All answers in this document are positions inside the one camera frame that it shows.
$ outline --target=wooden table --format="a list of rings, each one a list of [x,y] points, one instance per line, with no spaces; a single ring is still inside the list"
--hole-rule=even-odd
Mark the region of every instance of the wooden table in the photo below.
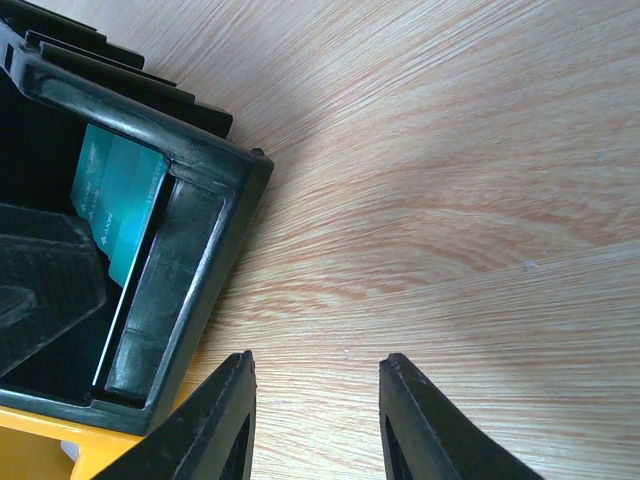
[[[181,393],[253,350],[253,478],[383,478],[392,351],[548,478],[638,478],[637,0],[38,3],[276,163]]]

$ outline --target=white speck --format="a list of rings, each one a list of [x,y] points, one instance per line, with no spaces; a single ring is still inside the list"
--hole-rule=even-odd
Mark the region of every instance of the white speck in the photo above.
[[[524,271],[525,272],[530,272],[534,268],[538,268],[538,264],[536,262],[531,261],[531,260],[525,260],[523,262],[523,267],[524,267]]]

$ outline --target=black bin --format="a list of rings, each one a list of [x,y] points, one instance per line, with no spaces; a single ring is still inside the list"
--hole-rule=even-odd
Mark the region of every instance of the black bin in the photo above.
[[[0,405],[145,434],[173,406],[273,164],[224,139],[228,113],[29,3],[0,0],[0,61]],[[166,162],[123,286],[70,200],[87,125]],[[25,309],[34,326],[2,328]]]

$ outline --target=black plastic container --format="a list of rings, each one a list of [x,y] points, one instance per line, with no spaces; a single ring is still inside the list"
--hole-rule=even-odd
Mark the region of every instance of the black plastic container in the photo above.
[[[145,434],[173,406],[273,164],[223,139],[226,112],[34,5],[0,0],[0,61],[0,203],[75,215],[89,123],[168,164],[124,288],[98,279],[104,305],[0,377],[0,404]]]

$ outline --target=wood grain surface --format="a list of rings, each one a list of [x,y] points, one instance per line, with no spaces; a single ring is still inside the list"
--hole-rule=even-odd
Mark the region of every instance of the wood grain surface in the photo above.
[[[253,478],[383,478],[407,354],[548,478],[640,476],[640,3],[39,0],[276,163],[181,393],[258,375]]]

